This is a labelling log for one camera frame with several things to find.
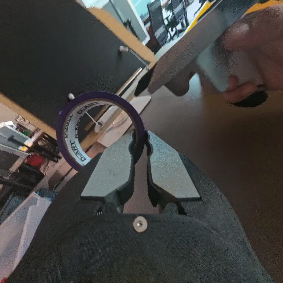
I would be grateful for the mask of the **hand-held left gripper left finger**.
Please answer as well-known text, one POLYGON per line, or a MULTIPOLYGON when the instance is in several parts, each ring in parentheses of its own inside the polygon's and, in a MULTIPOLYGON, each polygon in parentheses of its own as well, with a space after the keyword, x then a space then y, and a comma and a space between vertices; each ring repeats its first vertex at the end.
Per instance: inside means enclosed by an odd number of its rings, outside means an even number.
POLYGON ((124 134, 102 153, 81 199, 124 205, 133 194, 135 130, 124 134))

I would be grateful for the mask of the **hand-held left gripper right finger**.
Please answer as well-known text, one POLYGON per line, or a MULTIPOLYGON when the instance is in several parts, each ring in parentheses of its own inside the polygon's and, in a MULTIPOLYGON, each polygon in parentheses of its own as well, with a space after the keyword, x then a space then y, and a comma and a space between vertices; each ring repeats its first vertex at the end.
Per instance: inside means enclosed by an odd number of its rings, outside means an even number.
POLYGON ((153 207, 201 199, 180 154, 151 131, 147 131, 147 186, 153 207))

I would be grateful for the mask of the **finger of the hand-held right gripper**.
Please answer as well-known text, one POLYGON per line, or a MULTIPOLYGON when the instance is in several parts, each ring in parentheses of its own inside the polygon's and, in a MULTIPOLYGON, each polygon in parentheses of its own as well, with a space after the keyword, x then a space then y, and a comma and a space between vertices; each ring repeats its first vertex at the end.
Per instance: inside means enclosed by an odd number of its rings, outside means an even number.
POLYGON ((153 70, 140 79, 134 95, 138 96, 145 89, 153 94, 186 68, 189 73, 202 73, 196 58, 250 7, 251 1, 216 1, 196 25, 158 59, 153 70))

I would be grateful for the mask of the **purple tape roll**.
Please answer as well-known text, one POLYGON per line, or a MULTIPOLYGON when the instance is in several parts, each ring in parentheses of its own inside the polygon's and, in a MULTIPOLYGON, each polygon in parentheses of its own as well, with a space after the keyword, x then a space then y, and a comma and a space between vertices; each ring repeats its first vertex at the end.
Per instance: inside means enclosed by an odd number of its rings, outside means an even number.
POLYGON ((121 108, 130 117, 136 133, 133 146, 134 164, 138 162, 143 152, 146 130, 143 120, 135 108, 124 98, 105 91, 87 92, 69 102, 58 116, 56 138, 60 152, 66 162, 76 171, 80 171, 91 158, 83 151, 78 141, 77 129, 81 117, 94 107, 104 104, 121 108))

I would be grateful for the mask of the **person's right hand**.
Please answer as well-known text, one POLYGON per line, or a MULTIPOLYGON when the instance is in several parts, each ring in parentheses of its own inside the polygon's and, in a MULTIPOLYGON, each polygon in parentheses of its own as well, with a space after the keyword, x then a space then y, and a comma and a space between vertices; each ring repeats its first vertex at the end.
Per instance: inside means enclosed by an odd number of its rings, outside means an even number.
POLYGON ((246 51, 268 91, 283 90, 283 5, 245 15, 222 35, 228 51, 246 51))

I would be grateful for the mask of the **black office chair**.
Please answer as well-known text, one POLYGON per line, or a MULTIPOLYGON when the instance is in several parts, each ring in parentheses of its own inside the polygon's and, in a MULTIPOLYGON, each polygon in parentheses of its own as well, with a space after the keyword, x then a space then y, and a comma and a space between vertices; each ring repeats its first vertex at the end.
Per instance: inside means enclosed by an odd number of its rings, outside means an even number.
POLYGON ((181 29, 177 29, 177 31, 185 31, 189 22, 186 6, 182 0, 172 0, 172 16, 172 23, 175 28, 181 24, 181 29))
POLYGON ((147 4, 147 9, 150 19, 148 33, 150 35, 150 41, 155 51, 157 51, 167 43, 169 37, 162 13, 161 1, 155 0, 152 3, 147 4))

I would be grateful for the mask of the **white flat stand base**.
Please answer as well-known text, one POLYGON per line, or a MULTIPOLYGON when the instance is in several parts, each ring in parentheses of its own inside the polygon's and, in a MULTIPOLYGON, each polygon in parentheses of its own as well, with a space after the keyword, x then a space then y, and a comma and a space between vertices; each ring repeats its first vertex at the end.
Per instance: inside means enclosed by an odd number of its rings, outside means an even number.
MULTIPOLYGON (((143 109, 149 104, 150 100, 151 97, 149 95, 134 97, 130 101, 130 104, 134 107, 138 114, 141 114, 143 109)), ((132 125, 133 123, 129 115, 126 112, 122 111, 110 124, 110 126, 106 129, 102 136, 100 136, 97 142, 104 147, 109 147, 120 137, 122 137, 132 125)))

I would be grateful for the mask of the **clear plastic storage bin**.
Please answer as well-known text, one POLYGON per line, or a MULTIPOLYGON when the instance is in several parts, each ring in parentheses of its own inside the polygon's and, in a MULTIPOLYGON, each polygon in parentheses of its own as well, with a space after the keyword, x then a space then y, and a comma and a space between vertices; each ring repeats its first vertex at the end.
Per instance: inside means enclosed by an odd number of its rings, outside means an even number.
POLYGON ((0 280, 4 281, 17 267, 32 242, 34 234, 51 201, 36 193, 22 204, 0 227, 0 280))

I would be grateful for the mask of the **black wooden-framed book stand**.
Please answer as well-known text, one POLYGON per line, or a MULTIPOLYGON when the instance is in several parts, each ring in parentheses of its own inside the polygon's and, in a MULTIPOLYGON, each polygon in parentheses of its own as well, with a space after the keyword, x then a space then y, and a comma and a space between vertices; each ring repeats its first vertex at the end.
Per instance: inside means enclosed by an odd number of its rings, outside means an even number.
POLYGON ((1 102, 56 138, 68 94, 116 93, 153 53, 109 13, 76 1, 1 1, 1 102))

